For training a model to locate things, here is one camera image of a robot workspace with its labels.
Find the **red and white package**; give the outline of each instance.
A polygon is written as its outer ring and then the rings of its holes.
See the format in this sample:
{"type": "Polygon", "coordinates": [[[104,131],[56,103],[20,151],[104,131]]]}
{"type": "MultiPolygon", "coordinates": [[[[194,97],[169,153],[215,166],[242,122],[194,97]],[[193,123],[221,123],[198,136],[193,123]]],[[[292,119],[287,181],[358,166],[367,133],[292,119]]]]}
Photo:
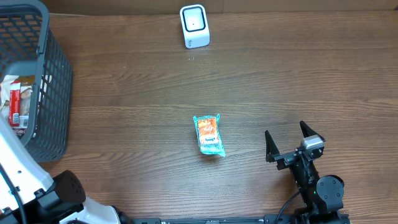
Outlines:
{"type": "Polygon", "coordinates": [[[21,101],[21,83],[14,82],[10,86],[10,112],[8,122],[12,127],[19,126],[19,109],[21,101]]]}

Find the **cable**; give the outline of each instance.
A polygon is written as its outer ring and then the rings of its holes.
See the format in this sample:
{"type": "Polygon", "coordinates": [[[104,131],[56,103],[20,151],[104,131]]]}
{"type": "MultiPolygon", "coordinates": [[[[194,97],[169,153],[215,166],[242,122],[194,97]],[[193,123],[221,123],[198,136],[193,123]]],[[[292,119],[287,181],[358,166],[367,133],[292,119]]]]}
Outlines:
{"type": "Polygon", "coordinates": [[[294,194],[291,198],[288,199],[288,201],[284,204],[284,206],[282,206],[282,208],[280,208],[278,216],[276,216],[276,220],[275,220],[275,224],[279,223],[279,217],[282,214],[282,212],[285,210],[285,208],[288,206],[288,204],[290,202],[292,202],[292,200],[297,197],[300,194],[300,191],[298,191],[296,194],[294,194]]]}
{"type": "Polygon", "coordinates": [[[15,200],[17,201],[17,204],[19,206],[19,212],[21,213],[21,218],[22,218],[22,223],[27,224],[27,219],[26,219],[26,213],[24,209],[24,204],[22,203],[21,197],[19,196],[18,190],[14,187],[14,184],[12,184],[10,178],[8,177],[6,171],[0,164],[0,174],[4,178],[4,181],[6,181],[6,184],[11,190],[11,193],[14,195],[15,200]]]}

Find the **white box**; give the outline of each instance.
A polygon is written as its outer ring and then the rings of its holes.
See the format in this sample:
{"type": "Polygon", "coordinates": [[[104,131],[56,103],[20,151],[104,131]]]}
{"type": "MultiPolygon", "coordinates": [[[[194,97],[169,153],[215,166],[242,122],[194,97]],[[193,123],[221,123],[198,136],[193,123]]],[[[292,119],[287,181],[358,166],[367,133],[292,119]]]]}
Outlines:
{"type": "Polygon", "coordinates": [[[206,11],[202,5],[182,7],[180,17],[187,48],[203,47],[210,43],[206,11]]]}

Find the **blue and orange package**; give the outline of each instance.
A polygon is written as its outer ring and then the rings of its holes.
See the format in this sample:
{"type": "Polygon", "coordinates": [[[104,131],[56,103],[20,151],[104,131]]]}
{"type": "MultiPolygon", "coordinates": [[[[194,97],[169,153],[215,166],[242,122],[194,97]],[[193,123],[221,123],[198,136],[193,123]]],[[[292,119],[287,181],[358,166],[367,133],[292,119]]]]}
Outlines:
{"type": "Polygon", "coordinates": [[[193,117],[198,136],[198,145],[203,154],[221,155],[225,157],[224,145],[218,131],[220,114],[217,116],[193,117]]]}

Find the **plastic basket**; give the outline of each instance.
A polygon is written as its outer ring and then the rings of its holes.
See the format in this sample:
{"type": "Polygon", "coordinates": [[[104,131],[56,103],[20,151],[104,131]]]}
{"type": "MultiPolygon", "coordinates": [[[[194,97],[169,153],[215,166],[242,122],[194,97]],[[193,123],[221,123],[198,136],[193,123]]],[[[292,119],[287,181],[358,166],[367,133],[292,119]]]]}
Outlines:
{"type": "Polygon", "coordinates": [[[37,0],[0,0],[0,77],[35,75],[29,121],[21,142],[37,162],[66,152],[72,67],[49,29],[37,0]]]}

